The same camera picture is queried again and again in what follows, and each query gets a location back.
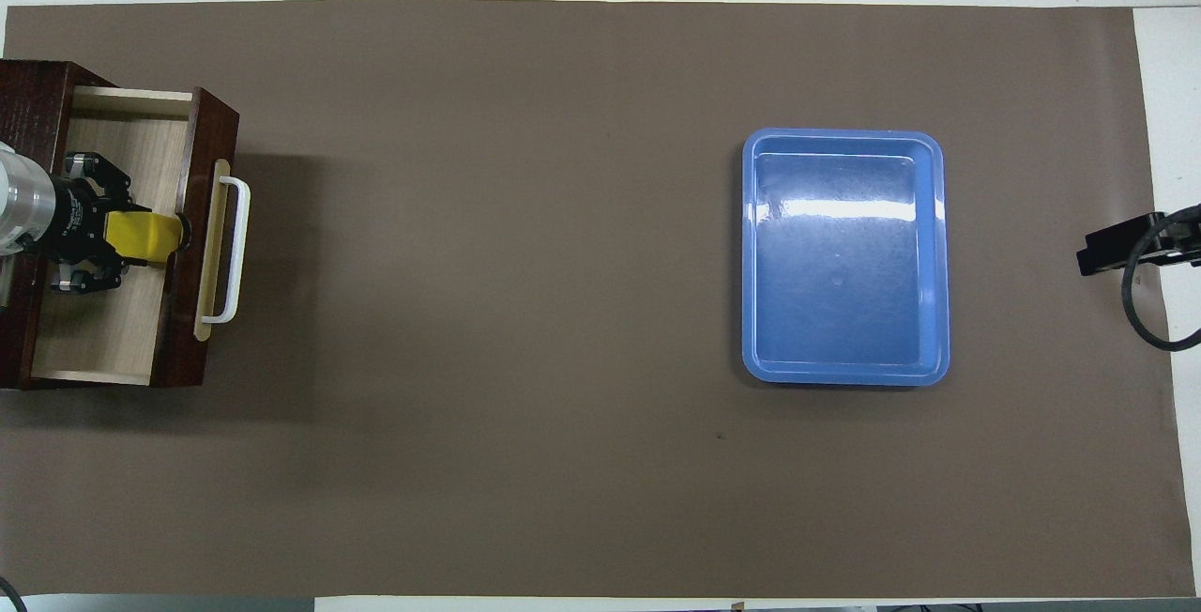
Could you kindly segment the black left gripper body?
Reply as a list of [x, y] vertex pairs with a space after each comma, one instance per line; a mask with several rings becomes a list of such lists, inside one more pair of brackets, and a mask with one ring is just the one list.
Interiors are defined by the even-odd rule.
[[47, 257], [60, 263], [101, 262], [110, 256], [103, 239], [104, 197], [82, 178], [52, 176], [54, 214], [47, 227]]

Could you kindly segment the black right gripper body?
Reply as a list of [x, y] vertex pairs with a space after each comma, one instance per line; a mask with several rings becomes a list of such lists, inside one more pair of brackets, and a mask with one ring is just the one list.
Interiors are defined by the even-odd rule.
[[1200, 268], [1200, 220], [1197, 217], [1179, 220], [1163, 230], [1163, 244], [1170, 248], [1163, 254], [1163, 265], [1189, 265]]

